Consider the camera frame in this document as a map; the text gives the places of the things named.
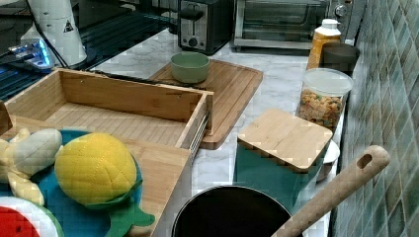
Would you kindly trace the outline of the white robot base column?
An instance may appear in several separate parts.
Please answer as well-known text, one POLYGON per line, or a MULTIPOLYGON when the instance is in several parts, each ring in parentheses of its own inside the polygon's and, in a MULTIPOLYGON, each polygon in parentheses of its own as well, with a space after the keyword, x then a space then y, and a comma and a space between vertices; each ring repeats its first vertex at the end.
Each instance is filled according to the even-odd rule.
POLYGON ((75 25, 70 0, 26 0, 33 17, 33 25, 21 41, 43 39, 50 45, 56 61, 65 66, 81 63, 87 58, 78 29, 75 25))

